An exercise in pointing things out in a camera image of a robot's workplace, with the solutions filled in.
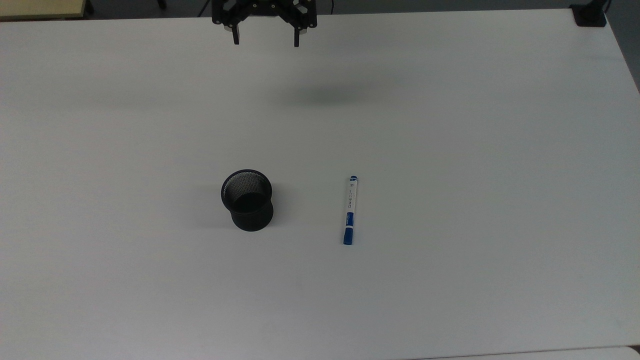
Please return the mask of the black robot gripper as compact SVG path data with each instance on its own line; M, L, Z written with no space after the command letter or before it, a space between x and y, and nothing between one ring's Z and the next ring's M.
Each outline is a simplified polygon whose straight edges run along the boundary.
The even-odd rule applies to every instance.
M318 25L315 0L212 0L211 19L231 30L233 43L240 45L238 24L249 17L281 18L294 27L294 47L300 47L302 28Z

